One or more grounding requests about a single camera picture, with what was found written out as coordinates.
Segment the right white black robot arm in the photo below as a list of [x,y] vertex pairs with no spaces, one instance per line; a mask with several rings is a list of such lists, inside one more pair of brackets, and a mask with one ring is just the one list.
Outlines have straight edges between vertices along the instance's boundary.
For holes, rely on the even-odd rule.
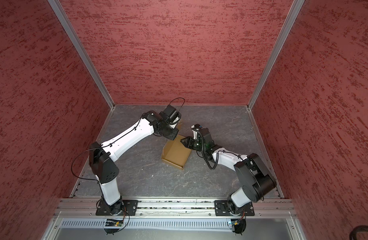
[[238,216],[250,203],[263,200],[265,195],[277,187],[277,182],[259,155],[240,155],[206,140],[200,134],[196,138],[185,137],[181,143],[187,149],[201,153],[211,170],[222,165],[233,170],[241,187],[230,194],[226,207],[230,214]]

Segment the right aluminium corner post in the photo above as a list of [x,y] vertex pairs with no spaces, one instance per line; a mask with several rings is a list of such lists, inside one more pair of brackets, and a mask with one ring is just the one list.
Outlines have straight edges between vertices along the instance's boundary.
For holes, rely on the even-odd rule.
[[249,100],[249,103],[247,105],[247,110],[248,111],[252,111],[253,110],[253,107],[254,107],[254,104],[256,103],[258,97],[259,97],[259,94],[262,90],[262,88],[264,87],[264,84],[283,48],[283,45],[285,44],[286,42],[286,39],[304,5],[305,1],[304,0],[294,0],[292,5],[291,5],[291,8],[288,12],[288,15],[283,23],[283,26],[280,30],[280,33],[276,39],[276,42],[273,46],[273,49],[270,53],[270,56],[268,58],[268,61],[263,69],[263,72],[258,80],[258,83],[255,87],[255,90],[252,94],[252,97],[250,98]]

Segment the aluminium corner post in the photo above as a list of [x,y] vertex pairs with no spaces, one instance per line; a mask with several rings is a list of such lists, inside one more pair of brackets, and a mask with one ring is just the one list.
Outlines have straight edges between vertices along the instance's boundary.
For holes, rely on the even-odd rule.
[[270,53],[270,56],[268,58],[268,61],[263,69],[263,72],[258,80],[258,83],[255,87],[255,90],[252,94],[252,97],[250,98],[249,100],[249,103],[247,105],[247,110],[248,111],[252,111],[253,110],[253,107],[254,107],[254,104],[256,103],[258,97],[259,97],[259,94],[262,90],[262,88],[264,87],[264,84],[283,48],[283,45],[285,44],[286,42],[286,39],[304,5],[305,1],[304,0],[294,0],[292,5],[291,5],[291,8],[288,12],[288,15],[283,23],[283,26],[280,30],[280,33],[276,39],[276,42],[273,46],[273,49]]
[[66,32],[67,36],[69,37],[70,41],[72,42],[73,46],[75,47],[77,53],[79,54],[81,60],[83,61],[85,67],[87,68],[88,72],[90,73],[91,77],[93,78],[94,82],[96,83],[99,91],[101,92],[102,96],[104,97],[105,101],[107,102],[110,110],[112,111],[116,104],[113,101],[112,97],[110,96],[107,88],[105,87],[102,78],[100,77],[98,71],[96,70],[92,60],[90,59],[87,51],[85,50],[81,40],[79,39],[76,31],[73,28],[72,23],[70,22],[66,12],[64,11],[60,1],[57,0],[48,0],[53,12],[55,13],[56,17],[58,18],[59,22],[61,23],[64,31]]

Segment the brown cardboard box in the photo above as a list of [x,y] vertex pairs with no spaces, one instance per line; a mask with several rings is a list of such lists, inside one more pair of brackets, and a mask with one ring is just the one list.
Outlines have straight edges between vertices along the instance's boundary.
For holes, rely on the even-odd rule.
[[189,155],[191,154],[191,150],[186,148],[181,142],[184,138],[185,136],[178,133],[173,141],[168,140],[163,148],[161,156],[164,163],[180,170],[183,170]]

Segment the left aluminium corner post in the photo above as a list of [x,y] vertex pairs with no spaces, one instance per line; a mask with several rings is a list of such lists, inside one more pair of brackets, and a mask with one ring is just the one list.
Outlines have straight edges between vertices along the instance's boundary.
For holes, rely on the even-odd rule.
[[73,46],[75,47],[77,53],[79,54],[81,60],[83,61],[85,67],[87,68],[88,72],[90,73],[91,77],[93,78],[94,82],[96,83],[99,91],[101,92],[102,96],[104,97],[105,101],[107,102],[110,110],[112,111],[116,104],[113,101],[112,97],[110,96],[107,88],[105,87],[102,78],[100,77],[98,71],[96,70],[92,60],[90,59],[87,51],[85,50],[81,40],[79,39],[76,31],[73,28],[72,23],[70,22],[66,12],[64,11],[60,1],[57,0],[48,0],[53,12],[55,13],[56,17],[58,18],[59,22],[61,23],[64,31],[66,32],[67,36],[69,37],[70,41],[72,42]]

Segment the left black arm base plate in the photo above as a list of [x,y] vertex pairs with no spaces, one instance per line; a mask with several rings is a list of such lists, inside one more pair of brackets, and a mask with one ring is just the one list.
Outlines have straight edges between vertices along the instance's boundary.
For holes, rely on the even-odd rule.
[[134,216],[138,208],[138,200],[118,200],[113,205],[108,205],[104,199],[97,202],[96,216]]

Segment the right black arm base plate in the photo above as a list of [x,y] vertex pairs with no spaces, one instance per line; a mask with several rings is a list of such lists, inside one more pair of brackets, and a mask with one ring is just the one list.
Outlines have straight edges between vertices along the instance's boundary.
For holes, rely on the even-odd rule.
[[242,207],[236,207],[231,200],[216,200],[214,201],[215,215],[220,216],[255,216],[252,202],[245,204]]

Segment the aluminium front rail frame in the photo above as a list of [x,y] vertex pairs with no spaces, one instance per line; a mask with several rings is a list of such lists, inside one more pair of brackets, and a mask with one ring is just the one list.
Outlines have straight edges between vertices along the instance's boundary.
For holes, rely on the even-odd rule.
[[42,237],[44,240],[54,240],[61,230],[63,219],[108,219],[116,226],[124,224],[125,220],[136,219],[227,219],[231,225],[233,221],[244,219],[247,221],[269,219],[284,220],[292,240],[304,240],[305,234],[290,199],[266,199],[252,203],[255,216],[216,216],[212,198],[130,198],[124,200],[138,200],[138,208],[134,216],[96,216],[99,198],[67,198],[61,199],[51,219],[48,229]]

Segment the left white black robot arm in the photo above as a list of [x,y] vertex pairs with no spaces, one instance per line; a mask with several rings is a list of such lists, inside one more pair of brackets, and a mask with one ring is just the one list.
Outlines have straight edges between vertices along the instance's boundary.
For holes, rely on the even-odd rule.
[[102,144],[94,142],[90,146],[89,166],[99,182],[102,193],[96,213],[98,216],[118,216],[126,211],[117,183],[120,170],[115,162],[148,136],[157,135],[173,141],[178,135],[177,124],[181,117],[181,113],[171,105],[160,113],[149,111],[143,113],[133,126],[116,137]]

